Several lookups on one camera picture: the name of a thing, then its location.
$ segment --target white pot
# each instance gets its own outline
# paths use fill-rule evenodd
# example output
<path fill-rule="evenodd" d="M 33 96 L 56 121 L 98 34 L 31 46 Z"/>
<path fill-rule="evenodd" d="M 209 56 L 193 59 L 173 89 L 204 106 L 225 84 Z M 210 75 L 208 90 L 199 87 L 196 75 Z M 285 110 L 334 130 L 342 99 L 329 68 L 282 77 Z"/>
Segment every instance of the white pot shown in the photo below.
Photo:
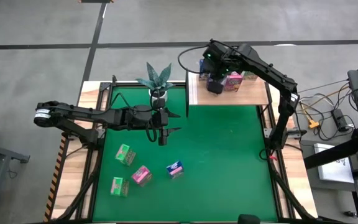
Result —
<path fill-rule="evenodd" d="M 167 100 L 168 100 L 168 91 L 165 91 L 164 95 L 160 96 L 160 99 L 161 98 L 164 99 L 165 102 L 167 102 Z M 152 103 L 154 103 L 154 101 L 156 101 L 156 100 L 157 100 L 157 97 L 152 96 Z"/>

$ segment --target white paper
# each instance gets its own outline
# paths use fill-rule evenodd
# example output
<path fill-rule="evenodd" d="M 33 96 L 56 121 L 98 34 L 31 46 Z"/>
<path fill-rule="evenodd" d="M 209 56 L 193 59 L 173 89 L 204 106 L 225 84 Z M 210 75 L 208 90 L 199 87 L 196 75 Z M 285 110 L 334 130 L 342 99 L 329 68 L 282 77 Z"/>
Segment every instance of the white paper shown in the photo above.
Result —
<path fill-rule="evenodd" d="M 322 152 L 332 147 L 334 146 L 316 143 L 314 144 L 314 152 Z M 318 174 L 320 180 L 354 183 L 349 158 L 343 158 L 338 161 L 319 166 Z"/>

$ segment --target green leaf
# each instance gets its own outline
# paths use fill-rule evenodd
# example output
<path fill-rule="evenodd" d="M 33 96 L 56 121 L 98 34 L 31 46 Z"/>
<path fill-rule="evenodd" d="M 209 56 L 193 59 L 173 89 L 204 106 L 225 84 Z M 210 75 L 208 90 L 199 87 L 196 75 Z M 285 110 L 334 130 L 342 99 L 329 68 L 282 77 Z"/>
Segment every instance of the green leaf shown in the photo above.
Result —
<path fill-rule="evenodd" d="M 173 87 L 173 86 L 175 86 L 175 85 L 172 84 L 172 83 L 167 83 L 167 85 L 165 85 L 164 90 L 168 90 L 169 88 L 171 88 L 171 87 Z"/>
<path fill-rule="evenodd" d="M 147 62 L 147 72 L 149 73 L 149 79 L 150 81 L 153 81 L 155 83 L 155 86 L 160 86 L 161 81 L 158 77 L 157 72 L 154 70 L 153 66 Z"/>
<path fill-rule="evenodd" d="M 171 75 L 171 65 L 172 63 L 170 63 L 167 68 L 164 68 L 164 70 L 162 70 L 160 75 L 161 83 L 166 83 L 168 81 L 169 76 Z"/>
<path fill-rule="evenodd" d="M 137 78 L 136 81 L 142 85 L 149 87 L 151 90 L 155 89 L 155 83 L 150 80 L 144 80 L 143 78 Z"/>

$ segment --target wooden board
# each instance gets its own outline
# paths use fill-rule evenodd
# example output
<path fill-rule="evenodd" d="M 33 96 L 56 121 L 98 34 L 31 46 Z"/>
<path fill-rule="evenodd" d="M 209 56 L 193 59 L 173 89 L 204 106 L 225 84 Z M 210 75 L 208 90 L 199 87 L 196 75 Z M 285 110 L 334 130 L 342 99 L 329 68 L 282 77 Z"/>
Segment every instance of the wooden board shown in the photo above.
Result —
<path fill-rule="evenodd" d="M 252 98 L 253 97 L 252 95 L 260 94 L 264 92 L 264 95 L 260 94 L 260 96 L 262 97 L 260 97 L 259 100 L 254 100 L 254 102 L 257 101 L 257 103 L 255 104 L 258 105 L 266 105 L 268 102 L 267 102 L 267 94 L 265 93 L 264 82 L 261 79 L 255 82 L 260 82 L 259 84 L 257 84 L 258 88 L 254 86 L 253 91 L 248 92 L 248 94 L 245 95 L 246 96 L 245 98 Z M 94 108 L 96 106 L 100 83 L 101 82 L 99 81 L 84 82 L 83 88 L 81 90 L 80 102 L 78 103 L 78 106 L 83 106 L 87 108 L 90 107 Z M 277 107 L 278 107 L 278 100 L 280 94 L 278 90 L 272 86 L 270 86 L 270 91 L 273 99 L 273 103 L 272 103 L 273 110 L 274 110 L 275 118 L 277 119 L 279 116 Z M 90 128 L 92 126 L 92 124 L 82 121 L 76 121 L 76 123 L 82 125 L 85 128 Z M 295 127 L 292 118 L 290 118 L 287 127 L 288 128 Z M 299 146 L 298 141 L 296 140 L 288 140 L 287 143 L 293 144 L 295 146 Z M 72 141 L 68 145 L 68 152 L 74 151 L 79 147 L 81 147 L 79 142 Z M 302 206 L 304 206 L 311 215 L 317 217 L 317 211 L 314 205 L 313 196 L 311 194 L 309 180 L 306 173 L 305 165 L 303 163 L 303 157 L 301 152 L 297 149 L 287 146 L 283 149 L 282 152 L 283 152 L 285 168 L 287 171 L 287 177 L 288 177 L 291 191 L 295 194 L 295 196 L 300 201 Z M 81 179 L 85 166 L 85 159 L 86 159 L 86 149 L 82 149 L 78 151 L 78 153 L 73 154 L 68 159 L 66 159 L 62 170 L 62 178 L 60 180 L 58 192 L 56 195 L 55 206 L 52 211 L 52 218 L 59 217 L 65 211 L 67 206 L 69 206 L 69 204 L 73 201 L 77 193 L 80 191 Z M 85 198 L 86 202 L 89 201 L 89 197 L 90 197 L 89 195 L 90 195 L 90 191 L 87 193 L 87 196 Z M 280 190 L 280 200 L 282 203 L 283 212 L 288 216 L 288 211 L 286 211 L 285 209 L 286 208 L 285 196 L 281 190 Z M 87 213 L 86 211 L 88 210 L 88 203 L 85 203 L 84 207 L 85 207 L 84 211 L 86 214 Z"/>
<path fill-rule="evenodd" d="M 189 105 L 267 105 L 265 82 L 243 80 L 237 92 L 224 91 L 214 94 L 206 89 L 206 81 L 199 81 L 198 74 L 189 73 Z"/>

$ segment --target potted plant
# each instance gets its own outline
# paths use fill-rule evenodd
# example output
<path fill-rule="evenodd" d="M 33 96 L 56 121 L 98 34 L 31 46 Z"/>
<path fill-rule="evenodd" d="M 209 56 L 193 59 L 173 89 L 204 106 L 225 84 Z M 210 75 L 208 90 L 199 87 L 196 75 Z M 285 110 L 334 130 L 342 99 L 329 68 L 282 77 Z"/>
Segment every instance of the potted plant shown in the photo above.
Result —
<path fill-rule="evenodd" d="M 137 78 L 136 81 L 149 88 L 149 96 L 152 98 L 152 102 L 158 99 L 158 96 L 167 101 L 167 90 L 173 87 L 173 84 L 168 82 L 169 76 L 171 75 L 171 63 L 158 75 L 153 66 L 147 62 L 147 73 L 149 74 L 149 80 Z"/>

